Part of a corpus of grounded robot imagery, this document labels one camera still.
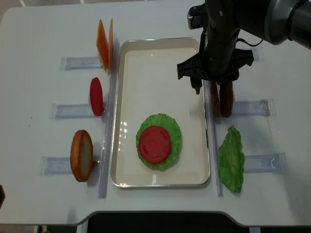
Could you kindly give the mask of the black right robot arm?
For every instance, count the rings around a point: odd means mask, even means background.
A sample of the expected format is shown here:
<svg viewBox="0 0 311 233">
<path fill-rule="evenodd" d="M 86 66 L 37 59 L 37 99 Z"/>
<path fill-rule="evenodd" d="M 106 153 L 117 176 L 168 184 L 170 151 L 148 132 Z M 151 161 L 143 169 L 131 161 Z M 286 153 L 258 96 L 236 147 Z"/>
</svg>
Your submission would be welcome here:
<svg viewBox="0 0 311 233">
<path fill-rule="evenodd" d="M 218 84 L 238 79 L 251 66 L 251 50 L 236 48 L 240 30 L 273 45 L 285 40 L 311 47 L 311 3 L 308 0 L 207 0 L 188 12 L 190 29 L 203 28 L 199 52 L 177 65 L 200 93 L 202 81 Z"/>
</svg>

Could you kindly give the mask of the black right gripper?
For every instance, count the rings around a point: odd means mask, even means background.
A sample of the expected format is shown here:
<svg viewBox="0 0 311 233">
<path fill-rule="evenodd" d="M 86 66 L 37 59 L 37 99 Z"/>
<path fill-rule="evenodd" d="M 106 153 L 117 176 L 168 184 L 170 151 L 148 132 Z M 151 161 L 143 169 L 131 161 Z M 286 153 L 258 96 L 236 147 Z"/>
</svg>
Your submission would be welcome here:
<svg viewBox="0 0 311 233">
<path fill-rule="evenodd" d="M 200 94 L 202 80 L 223 85 L 239 77 L 239 69 L 251 66 L 254 56 L 251 50 L 236 48 L 240 29 L 215 25 L 210 16 L 203 16 L 203 32 L 199 52 L 177 65 L 177 76 L 190 77 L 196 94 Z"/>
</svg>

